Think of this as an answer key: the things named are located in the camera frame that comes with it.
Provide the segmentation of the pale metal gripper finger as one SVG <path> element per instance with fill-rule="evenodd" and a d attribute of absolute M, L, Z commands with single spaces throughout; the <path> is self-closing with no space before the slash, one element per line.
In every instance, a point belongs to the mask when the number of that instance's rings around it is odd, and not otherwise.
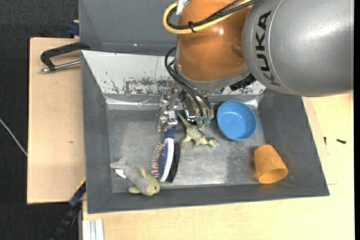
<path fill-rule="evenodd" d="M 165 132 L 168 130 L 168 116 L 167 114 L 159 114 L 157 117 L 156 129 L 158 132 Z"/>
<path fill-rule="evenodd" d="M 178 112 L 176 110 L 171 110 L 168 112 L 168 121 L 167 126 L 172 128 L 178 124 Z"/>

